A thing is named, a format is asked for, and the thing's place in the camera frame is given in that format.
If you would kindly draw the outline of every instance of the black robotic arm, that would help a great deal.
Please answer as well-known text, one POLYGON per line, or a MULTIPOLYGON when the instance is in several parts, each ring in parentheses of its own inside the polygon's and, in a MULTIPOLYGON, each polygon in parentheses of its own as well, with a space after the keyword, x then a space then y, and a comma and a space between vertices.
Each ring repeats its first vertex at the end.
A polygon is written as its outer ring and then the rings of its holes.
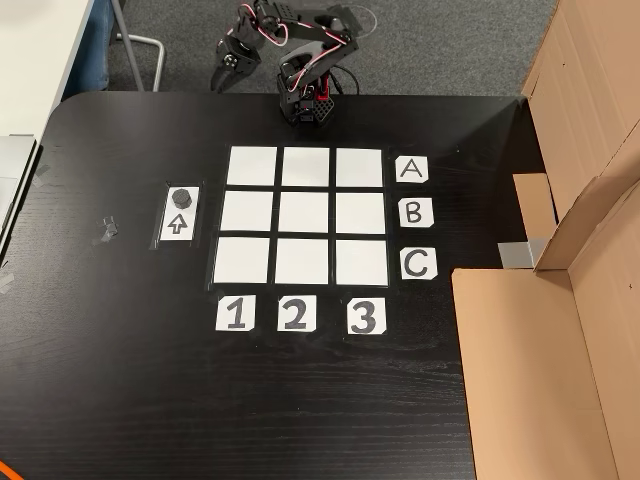
POLYGON ((311 40, 280 59, 280 108, 291 124, 323 124, 333 111, 329 72, 358 49, 355 35, 360 30, 351 11, 341 6, 296 11, 269 0, 242 4, 236 25, 218 42, 211 90, 223 93, 251 75, 260 64, 258 49, 265 39, 277 46, 289 38, 311 40))

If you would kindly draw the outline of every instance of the orange object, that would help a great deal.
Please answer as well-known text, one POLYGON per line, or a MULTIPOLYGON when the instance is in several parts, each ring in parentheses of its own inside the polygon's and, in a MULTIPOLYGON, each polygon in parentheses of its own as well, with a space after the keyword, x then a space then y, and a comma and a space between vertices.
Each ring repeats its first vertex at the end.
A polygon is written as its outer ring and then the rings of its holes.
POLYGON ((4 473, 9 480, 24 480, 20 475, 11 470, 7 465, 0 461, 0 473, 4 473))

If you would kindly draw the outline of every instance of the laptop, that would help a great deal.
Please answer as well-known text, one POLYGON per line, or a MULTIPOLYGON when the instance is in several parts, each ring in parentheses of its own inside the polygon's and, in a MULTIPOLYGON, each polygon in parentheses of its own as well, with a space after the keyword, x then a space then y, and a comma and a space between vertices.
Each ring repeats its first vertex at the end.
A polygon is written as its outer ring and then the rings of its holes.
POLYGON ((36 159, 32 135, 0 136, 0 259, 36 159))

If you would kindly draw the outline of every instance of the arrow sign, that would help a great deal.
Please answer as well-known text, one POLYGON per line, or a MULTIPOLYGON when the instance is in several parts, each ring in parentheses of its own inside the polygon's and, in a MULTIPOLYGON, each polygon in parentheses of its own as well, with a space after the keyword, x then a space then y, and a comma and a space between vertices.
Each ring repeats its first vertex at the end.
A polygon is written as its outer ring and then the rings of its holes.
POLYGON ((174 235, 179 235, 180 234, 180 230, 182 228, 187 227, 187 222, 184 221, 184 218, 182 218, 182 214, 178 214, 178 216, 176 218, 174 218, 173 220, 171 220, 171 223, 169 225, 167 225, 167 227, 173 227, 173 234, 174 235))

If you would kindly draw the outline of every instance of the person's leg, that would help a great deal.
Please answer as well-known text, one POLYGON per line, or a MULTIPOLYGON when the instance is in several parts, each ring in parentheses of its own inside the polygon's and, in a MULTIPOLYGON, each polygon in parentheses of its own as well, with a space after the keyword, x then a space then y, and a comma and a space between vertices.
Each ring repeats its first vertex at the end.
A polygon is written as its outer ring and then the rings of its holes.
POLYGON ((109 86, 107 51, 113 21, 111 0, 94 0, 64 98, 81 92, 104 90, 109 86))

